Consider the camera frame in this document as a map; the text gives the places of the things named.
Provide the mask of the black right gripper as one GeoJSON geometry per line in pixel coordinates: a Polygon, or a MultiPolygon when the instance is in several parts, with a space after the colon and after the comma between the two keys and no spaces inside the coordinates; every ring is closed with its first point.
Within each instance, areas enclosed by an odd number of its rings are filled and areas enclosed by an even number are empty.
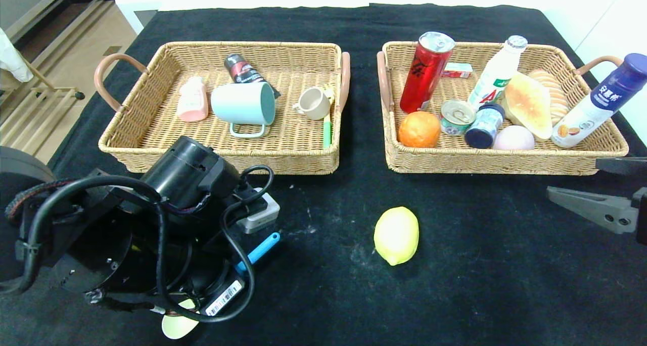
{"type": "MultiPolygon", "coordinates": [[[[597,158],[595,166],[614,175],[646,176],[646,157],[597,158]]],[[[624,198],[549,186],[547,198],[612,233],[636,232],[637,242],[646,245],[646,187],[624,198]]]]}

